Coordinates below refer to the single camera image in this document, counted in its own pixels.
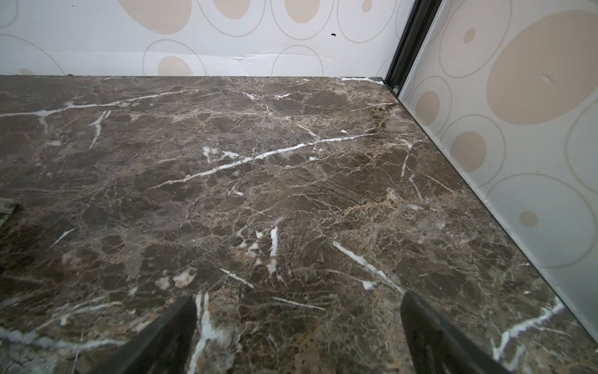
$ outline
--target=black object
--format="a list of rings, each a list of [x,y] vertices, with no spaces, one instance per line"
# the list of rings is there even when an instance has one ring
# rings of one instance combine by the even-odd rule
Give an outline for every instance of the black object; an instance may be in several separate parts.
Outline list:
[[[195,302],[182,297],[91,373],[182,374],[196,322]]]
[[[401,319],[417,374],[509,374],[413,292]],[[196,322],[193,299],[183,297],[91,373],[182,374]]]
[[[509,374],[413,292],[403,299],[401,319],[417,374]]]
[[[415,0],[385,83],[397,95],[415,62],[442,0]]]
[[[8,218],[17,209],[17,205],[17,202],[14,200],[0,197],[0,227],[8,221]]]

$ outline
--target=marble tile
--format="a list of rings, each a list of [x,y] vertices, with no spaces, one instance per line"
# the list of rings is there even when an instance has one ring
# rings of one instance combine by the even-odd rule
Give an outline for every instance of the marble tile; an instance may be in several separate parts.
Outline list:
[[[0,77],[0,366],[85,372],[178,297],[202,373],[411,373],[414,290],[506,367],[589,335],[387,88]]]

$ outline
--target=black door frame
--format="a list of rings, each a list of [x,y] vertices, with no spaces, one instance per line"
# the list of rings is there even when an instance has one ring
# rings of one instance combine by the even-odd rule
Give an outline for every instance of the black door frame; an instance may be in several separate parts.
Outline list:
[[[384,80],[395,96],[398,96],[407,80],[440,3],[442,0],[415,0],[411,8],[411,14]]]

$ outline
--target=beige circle pattern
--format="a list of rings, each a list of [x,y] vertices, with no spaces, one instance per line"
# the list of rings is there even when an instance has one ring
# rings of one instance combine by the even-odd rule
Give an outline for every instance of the beige circle pattern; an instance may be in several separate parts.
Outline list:
[[[249,10],[251,0],[214,0],[214,5],[228,19],[238,20]]]
[[[374,5],[372,3],[372,0],[364,0],[361,3],[361,11],[364,12],[364,13],[369,12],[372,9],[372,5]]]
[[[333,9],[334,0],[270,1],[276,26],[283,34],[297,41],[311,39],[324,30]]]
[[[285,0],[285,8],[293,21],[307,23],[314,18],[318,9],[320,9],[320,0]]]
[[[203,64],[202,59],[197,55],[197,53],[195,53],[194,50],[189,48],[189,46],[187,46],[179,41],[172,40],[172,39],[160,39],[160,40],[154,41],[144,51],[144,56],[141,59],[141,70],[144,73],[144,75],[147,75],[147,72],[145,71],[145,65],[146,65],[145,61],[147,60],[148,51],[151,49],[151,47],[153,47],[157,44],[161,44],[161,43],[164,45],[171,45],[174,48],[181,48],[181,50],[183,50],[185,52],[187,52],[187,51],[191,52],[191,54],[195,55],[197,60],[200,62],[204,75],[208,74],[208,72],[206,71],[206,67]],[[191,67],[189,66],[189,64],[187,62],[185,62],[184,60],[182,60],[178,56],[165,56],[160,60],[160,62],[157,64],[156,67],[157,67],[157,71],[158,71],[159,75],[162,75],[162,74],[178,75],[177,73],[180,73],[180,74],[184,73],[184,75],[187,75],[190,73],[191,75],[193,75],[193,71],[191,70]]]
[[[504,21],[504,25],[502,25],[502,33],[493,35],[496,42],[490,45],[488,45],[489,42],[484,42],[484,38],[480,35],[482,34],[482,31],[479,27],[476,28],[475,34],[473,35],[478,35],[478,38],[476,39],[477,43],[471,43],[471,41],[474,40],[473,38],[471,38],[469,42],[465,42],[464,34],[466,34],[472,28],[470,23],[479,23],[480,26],[484,26],[485,22],[483,22],[483,20],[479,19],[478,17],[470,16],[467,18],[462,14],[464,12],[471,11],[471,6],[476,5],[476,3],[486,5],[492,4],[494,6],[498,6],[501,4],[501,2],[508,4],[509,13],[508,19],[506,19]],[[448,20],[447,26],[444,28],[443,31],[443,36],[440,39],[440,51],[438,53],[438,57],[440,58],[440,68],[443,70],[443,72],[451,78],[465,78],[483,68],[488,63],[488,61],[490,61],[491,58],[496,54],[496,52],[502,45],[502,42],[505,40],[507,31],[511,24],[512,12],[512,0],[493,0],[493,2],[484,2],[484,0],[464,0],[461,4],[459,4],[455,12],[451,15],[450,19]],[[466,22],[460,19],[459,17],[466,17]],[[499,18],[497,15],[496,20],[489,19],[487,21],[498,22],[498,20]],[[465,28],[466,31],[460,34],[459,38],[456,38],[453,34],[463,28]],[[455,71],[457,67],[455,63],[463,62],[463,60],[472,60],[474,61],[475,65],[466,67],[460,66],[460,71]]]
[[[0,29],[12,25],[17,20],[18,16],[19,16],[19,0],[14,0],[14,16],[12,16],[12,18],[10,18],[10,20],[7,21],[6,23],[4,23],[3,25],[0,25]]]
[[[466,173],[479,169],[486,161],[487,153],[486,141],[474,131],[458,134],[451,143],[449,151],[453,160]]]
[[[474,38],[475,38],[475,28],[469,28],[463,35],[463,42],[465,44],[469,44],[469,43],[471,43],[471,41]]]
[[[158,64],[158,75],[161,77],[191,77],[193,76],[193,71],[189,64],[180,57],[166,56]]]
[[[575,178],[595,194],[598,194],[598,167],[596,166],[598,145],[598,100],[577,117],[567,133],[565,160]]]
[[[435,98],[439,99],[439,105],[436,105]],[[415,110],[416,120],[420,121],[430,135],[434,136],[442,131],[449,120],[453,94],[444,78],[433,75],[422,80],[413,89],[407,106],[412,108],[411,113],[414,113],[414,106],[419,107],[419,110]]]
[[[415,107],[415,113],[419,118],[419,124],[429,126],[438,117],[440,110],[440,98],[434,91],[426,91],[420,96]]]
[[[597,35],[598,14],[581,10],[552,14],[521,31],[488,77],[494,114],[512,124],[538,124],[577,107],[598,87]]]
[[[519,214],[519,222],[526,227],[537,227],[540,219],[534,212],[525,211]]]
[[[507,223],[517,217],[524,227],[516,232],[524,242],[542,243],[537,248],[541,256],[536,256],[539,263],[535,265],[547,269],[575,265],[594,250],[598,241],[596,214],[590,204],[560,179],[538,173],[510,175],[490,188],[486,200],[501,202],[494,204],[494,209]]]
[[[54,60],[52,58],[52,56],[50,56],[46,51],[44,51],[43,49],[39,48],[37,45],[31,43],[30,41],[27,41],[23,38],[19,38],[15,35],[10,35],[10,34],[0,34],[0,40],[1,38],[7,38],[8,40],[14,40],[17,42],[23,42],[26,45],[30,45],[33,48],[36,49],[36,51],[40,51],[41,53],[43,53],[46,57],[48,57],[50,59],[50,61],[52,61],[52,63],[58,68],[58,70],[60,70],[60,72],[62,73],[62,75],[66,75],[65,71],[60,67],[60,65],[58,65],[58,63],[56,62],[56,60]],[[0,54],[0,64],[2,63],[2,54]],[[22,62],[20,62],[22,64],[22,67],[20,68],[20,71],[23,71],[24,73],[28,73],[31,72],[31,70],[23,65],[30,63],[30,60],[24,60]]]
[[[507,140],[502,129],[491,118],[481,114],[457,118],[447,126],[439,143],[449,149],[457,169],[468,174],[475,188],[491,182],[501,171],[507,157]]]
[[[191,0],[118,0],[141,26],[158,34],[183,30],[191,17]]]
[[[251,8],[256,7],[256,4],[261,5],[261,12],[257,12],[257,14],[261,14],[259,15],[259,19],[252,20],[256,21],[255,26],[253,26],[253,23],[244,20],[244,18],[249,17],[248,13],[251,13]],[[253,2],[251,2],[250,0],[197,0],[197,5],[199,6],[199,10],[202,12],[203,16],[206,18],[208,23],[212,25],[213,28],[215,28],[222,34],[233,38],[246,37],[253,31],[255,31],[261,24],[262,20],[264,19],[264,14],[266,13],[266,0],[254,0]],[[218,14],[212,14],[210,12],[211,7],[213,7],[213,9],[218,10]],[[247,27],[247,30],[240,31],[238,33],[234,33],[231,30],[224,30],[223,25],[217,25],[217,23],[219,22],[217,21],[219,15],[223,17],[223,21],[229,21],[227,22],[227,24],[230,27],[234,26],[236,28],[239,28],[245,27],[246,25],[249,25],[249,27]]]
[[[381,3],[386,2],[389,3],[389,1],[391,0],[376,0],[376,4],[373,5],[372,7],[374,8],[381,8]],[[396,10],[396,6],[398,4],[399,0],[394,0],[394,6],[392,7],[392,9],[388,11],[389,17],[388,19],[385,21],[384,19],[377,19],[377,24],[383,25],[382,28],[373,36],[368,37],[365,36],[363,40],[357,40],[356,38],[351,38],[349,36],[347,36],[347,32],[349,31],[349,28],[355,28],[360,30],[360,34],[364,34],[366,31],[371,31],[369,29],[369,27],[365,27],[366,25],[363,22],[360,22],[359,20],[347,20],[347,24],[345,24],[345,29],[343,29],[343,20],[341,19],[341,6],[343,7],[343,9],[345,7],[348,6],[356,6],[358,2],[356,2],[355,0],[338,0],[338,4],[337,4],[337,21],[338,21],[338,29],[340,30],[341,34],[343,34],[343,36],[345,38],[347,38],[347,40],[354,42],[354,43],[365,43],[365,42],[369,42],[370,40],[374,39],[375,37],[377,37],[378,35],[380,35],[384,29],[386,29],[386,27],[388,26],[388,24],[390,23],[390,20],[392,19],[392,15],[394,14],[395,10]],[[365,15],[365,14],[370,14],[371,12],[371,8],[370,10],[368,10],[367,12],[363,11],[364,10],[364,6],[363,3],[361,5],[361,14]],[[352,12],[351,14],[355,15],[356,17],[359,17],[359,12]]]

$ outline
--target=circle pattern wallpaper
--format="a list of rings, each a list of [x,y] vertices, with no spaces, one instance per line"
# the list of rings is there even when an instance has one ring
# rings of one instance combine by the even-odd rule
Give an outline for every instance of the circle pattern wallpaper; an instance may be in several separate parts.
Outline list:
[[[0,73],[385,77],[413,3],[6,0]]]
[[[445,1],[407,82],[407,110],[598,326],[598,2]]]

